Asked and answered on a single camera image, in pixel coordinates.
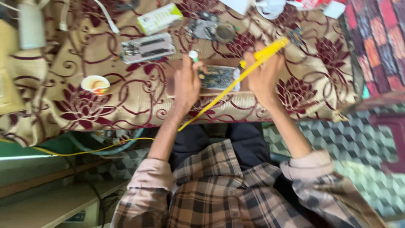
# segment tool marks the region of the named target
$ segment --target table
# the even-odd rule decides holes
[[[240,15],[217,0],[173,0],[185,19],[169,32],[177,54],[152,62],[126,65],[115,60],[119,43],[144,34],[137,25],[139,15],[156,8],[154,1],[140,1],[130,11],[116,11],[114,0],[101,0],[120,34],[113,34],[93,0],[72,0],[68,14],[69,32],[57,28],[63,2],[52,1],[44,9],[48,46],[19,51],[10,56],[11,74],[27,107],[0,117],[1,134],[22,146],[33,146],[65,131],[132,129],[163,123],[173,99],[166,97],[165,60],[182,53],[200,51],[202,58],[242,58],[257,41],[266,43],[301,26],[304,45],[289,45],[278,96],[291,117],[345,120],[341,110],[356,103],[351,57],[344,35],[335,19],[319,11],[297,12],[286,5],[275,20],[260,16],[255,8]],[[239,28],[234,43],[193,39],[185,26],[197,12],[207,10]],[[111,87],[105,96],[80,88],[89,75],[106,77]],[[202,110],[214,97],[201,97],[184,121]],[[253,94],[227,95],[195,123],[271,121]]]

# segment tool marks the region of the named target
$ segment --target floor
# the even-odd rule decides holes
[[[405,112],[405,104],[357,112],[348,115],[348,122],[298,124],[315,149],[328,149],[336,171],[350,178],[379,214],[391,217],[405,213],[405,174],[385,175],[379,167],[381,161],[398,158],[390,129],[369,125],[370,114],[380,112]],[[290,155],[275,126],[266,124],[263,133],[272,153]],[[147,148],[129,151],[124,158],[114,159],[113,163],[89,170],[85,175],[91,180],[130,179],[147,152]]]

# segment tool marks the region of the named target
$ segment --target yellow cable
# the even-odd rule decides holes
[[[285,37],[282,37],[276,41],[274,41],[272,44],[270,44],[268,47],[266,47],[263,50],[266,50],[266,53],[261,53],[262,57],[258,59],[253,65],[251,65],[245,72],[243,72],[239,78],[234,80],[228,88],[226,88],[221,94],[219,94],[211,103],[209,103],[205,108],[203,108],[195,117],[193,117],[191,120],[187,121],[183,126],[181,126],[177,131],[183,130],[187,125],[192,123],[194,120],[196,120],[198,117],[200,117],[204,112],[206,112],[208,109],[210,109],[212,106],[214,106],[218,101],[220,101],[227,93],[229,93],[239,82],[241,82],[247,75],[249,75],[254,69],[259,67],[262,63],[264,63],[266,60],[268,60],[271,56],[273,56],[275,53],[277,53],[281,48],[285,47],[288,44],[288,39]]]
[[[110,145],[110,146],[107,146],[107,147],[104,147],[104,148],[101,148],[101,149],[98,149],[98,150],[95,150],[95,151],[83,151],[83,152],[74,153],[74,154],[59,154],[59,153],[55,153],[55,152],[49,151],[49,150],[47,150],[47,149],[40,148],[40,147],[36,147],[36,146],[34,146],[34,147],[32,147],[32,148],[33,148],[33,149],[36,149],[36,150],[39,150],[39,151],[42,151],[42,152],[45,152],[45,153],[48,153],[48,154],[51,154],[51,155],[66,157],[66,156],[74,156],[74,155],[81,155],[81,154],[88,154],[88,153],[103,151],[103,150],[105,150],[105,149],[108,149],[108,148],[110,148],[110,147],[113,147],[113,146],[115,146],[115,145],[118,145],[118,144],[120,144],[120,143],[122,143],[122,142],[131,141],[131,140],[137,140],[137,139],[150,139],[150,140],[155,140],[155,139],[153,139],[153,138],[132,138],[132,139],[126,139],[126,140],[122,140],[122,141],[120,141],[120,142],[114,143],[113,145]],[[0,139],[0,142],[15,143],[14,141],[6,140],[6,139]]]
[[[214,106],[220,99],[222,99],[227,93],[229,93],[239,82],[241,82],[246,76],[248,76],[254,69],[256,69],[257,67],[259,67],[262,63],[264,63],[266,60],[268,60],[271,56],[273,56],[275,53],[277,53],[277,51],[279,51],[281,48],[285,47],[288,44],[288,39],[285,37],[282,37],[276,41],[274,41],[272,44],[270,44],[268,47],[266,47],[265,49],[263,49],[260,52],[260,55],[255,54],[255,57],[257,58],[258,56],[261,56],[260,59],[257,59],[257,61],[251,65],[247,70],[245,70],[240,76],[239,78],[237,78],[234,82],[231,83],[231,85],[228,86],[228,88],[226,88],[221,94],[219,94],[211,103],[209,103],[205,108],[203,108],[203,110],[201,110],[195,117],[193,117],[191,120],[187,121],[185,124],[183,124],[183,126],[181,126],[177,131],[181,131],[183,130],[183,128],[185,128],[187,125],[189,125],[190,123],[192,123],[194,120],[196,120],[198,117],[200,117],[204,112],[206,112],[208,109],[210,109],[212,106]],[[93,152],[98,152],[98,151],[103,151],[105,149],[108,149],[110,147],[113,147],[115,145],[118,145],[122,142],[126,142],[126,141],[131,141],[131,140],[138,140],[138,139],[150,139],[150,140],[155,140],[153,138],[133,138],[133,139],[127,139],[127,140],[122,140],[120,142],[114,143],[111,146],[107,146],[98,150],[94,150],[94,151],[83,151],[83,152],[79,152],[79,153],[74,153],[74,154],[59,154],[59,153],[55,153],[52,151],[49,151],[47,149],[43,149],[40,147],[32,147],[36,150],[51,154],[51,155],[56,155],[56,156],[74,156],[74,155],[81,155],[81,154],[87,154],[87,153],[93,153]],[[0,142],[7,142],[7,143],[14,143],[14,141],[11,140],[5,140],[5,139],[0,139]]]

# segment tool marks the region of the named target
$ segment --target black cable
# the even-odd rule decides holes
[[[98,193],[97,189],[94,187],[94,185],[92,183],[90,183],[88,180],[82,178],[79,175],[76,167],[69,161],[69,159],[67,157],[63,157],[63,158],[69,163],[69,166],[73,169],[73,172],[74,172],[75,176],[78,179],[82,180],[83,182],[86,182],[87,184],[89,184],[90,188],[92,188],[94,193],[96,193],[96,196],[98,198],[98,201],[100,202],[100,208],[101,208],[101,211],[102,211],[102,225],[101,225],[101,228],[104,228],[104,225],[105,225],[105,207],[104,207],[104,205],[102,203],[102,199],[101,199],[100,194]]]

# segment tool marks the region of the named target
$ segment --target person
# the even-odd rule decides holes
[[[247,66],[255,62],[252,52],[244,58]],[[197,70],[204,65],[184,55],[175,101],[111,227],[386,227],[352,183],[333,172],[328,152],[313,150],[285,111],[272,89],[283,63],[272,56],[248,83],[283,137],[289,161],[278,167],[270,160],[256,124],[229,124],[229,139],[212,145],[200,125],[177,132],[198,99]],[[288,185],[275,189],[283,178],[291,191]]]

